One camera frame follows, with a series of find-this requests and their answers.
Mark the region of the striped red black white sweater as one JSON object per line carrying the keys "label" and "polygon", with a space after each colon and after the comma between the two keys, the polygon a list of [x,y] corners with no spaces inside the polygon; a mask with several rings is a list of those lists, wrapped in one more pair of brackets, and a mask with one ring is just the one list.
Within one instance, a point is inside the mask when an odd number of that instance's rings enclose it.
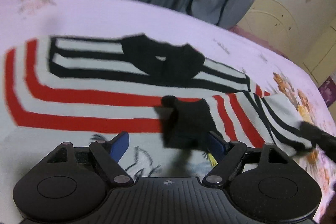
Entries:
{"label": "striped red black white sweater", "polygon": [[1,65],[2,182],[63,141],[85,146],[122,131],[130,139],[121,164],[135,178],[204,176],[214,164],[201,148],[209,131],[289,156],[314,149],[291,96],[188,44],[49,36],[9,50]]}

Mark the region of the pink floral bed sheet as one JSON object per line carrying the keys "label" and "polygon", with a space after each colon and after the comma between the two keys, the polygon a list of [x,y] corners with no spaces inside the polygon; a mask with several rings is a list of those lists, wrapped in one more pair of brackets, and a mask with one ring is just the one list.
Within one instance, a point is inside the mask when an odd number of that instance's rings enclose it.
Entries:
{"label": "pink floral bed sheet", "polygon": [[[25,42],[49,36],[120,40],[140,35],[173,46],[188,44],[204,57],[246,74],[269,94],[291,96],[301,119],[335,134],[333,118],[307,73],[233,32],[132,0],[1,0],[1,59]],[[22,219],[12,198],[18,181],[1,181],[1,223]]]}

